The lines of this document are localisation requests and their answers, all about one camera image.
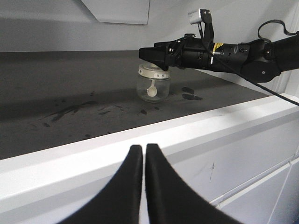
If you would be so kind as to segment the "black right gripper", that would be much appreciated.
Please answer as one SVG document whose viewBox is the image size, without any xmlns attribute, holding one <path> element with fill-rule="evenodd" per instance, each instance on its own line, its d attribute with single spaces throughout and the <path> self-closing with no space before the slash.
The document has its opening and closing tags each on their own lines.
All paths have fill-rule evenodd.
<svg viewBox="0 0 299 224">
<path fill-rule="evenodd" d="M 156 42 L 154 47 L 140 48 L 139 58 L 164 71 L 169 67 L 208 69 L 213 38 L 196 38 L 195 34 L 170 42 Z"/>
</svg>

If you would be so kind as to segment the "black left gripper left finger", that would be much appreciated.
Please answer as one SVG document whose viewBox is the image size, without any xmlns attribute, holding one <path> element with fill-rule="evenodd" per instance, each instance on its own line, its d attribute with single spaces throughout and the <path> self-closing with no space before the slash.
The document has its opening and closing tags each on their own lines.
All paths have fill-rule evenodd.
<svg viewBox="0 0 299 224">
<path fill-rule="evenodd" d="M 111 180 L 61 224 L 137 224 L 142 190 L 142 147 L 132 145 Z"/>
</svg>

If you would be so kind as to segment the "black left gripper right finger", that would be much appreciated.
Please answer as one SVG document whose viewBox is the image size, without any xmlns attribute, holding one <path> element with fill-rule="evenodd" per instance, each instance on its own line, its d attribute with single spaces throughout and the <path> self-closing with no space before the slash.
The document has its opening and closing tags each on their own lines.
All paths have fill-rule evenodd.
<svg viewBox="0 0 299 224">
<path fill-rule="evenodd" d="M 152 224 L 237 224 L 177 174 L 158 144 L 146 146 L 145 191 Z"/>
</svg>

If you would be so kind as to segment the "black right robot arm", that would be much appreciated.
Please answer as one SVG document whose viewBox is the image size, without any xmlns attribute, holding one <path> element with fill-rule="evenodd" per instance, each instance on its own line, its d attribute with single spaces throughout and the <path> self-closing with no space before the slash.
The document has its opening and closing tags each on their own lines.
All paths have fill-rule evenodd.
<svg viewBox="0 0 299 224">
<path fill-rule="evenodd" d="M 256 83 L 266 83 L 283 71 L 299 67 L 299 36 L 267 43 L 261 39 L 248 43 L 203 42 L 193 34 L 170 42 L 156 42 L 141 48 L 139 57 L 166 71 L 169 67 L 215 72 L 241 73 Z"/>
</svg>

